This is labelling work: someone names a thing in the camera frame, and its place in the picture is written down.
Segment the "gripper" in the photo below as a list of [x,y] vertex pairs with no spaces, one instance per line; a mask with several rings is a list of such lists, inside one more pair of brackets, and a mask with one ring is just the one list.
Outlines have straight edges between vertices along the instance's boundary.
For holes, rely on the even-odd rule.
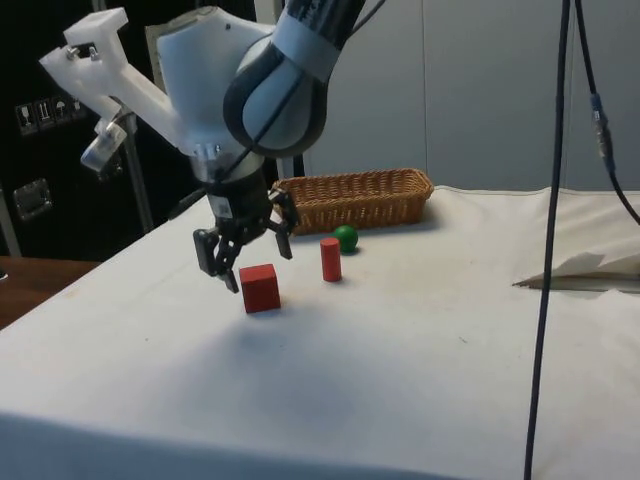
[[192,170],[204,189],[215,225],[193,232],[199,268],[222,280],[232,293],[239,292],[233,267],[243,247],[266,230],[259,225],[270,214],[270,202],[280,220],[269,219],[280,255],[293,258],[290,236],[299,225],[299,214],[292,195],[273,189],[267,198],[263,173],[264,158],[249,149],[225,149],[219,144],[196,144],[192,152]]

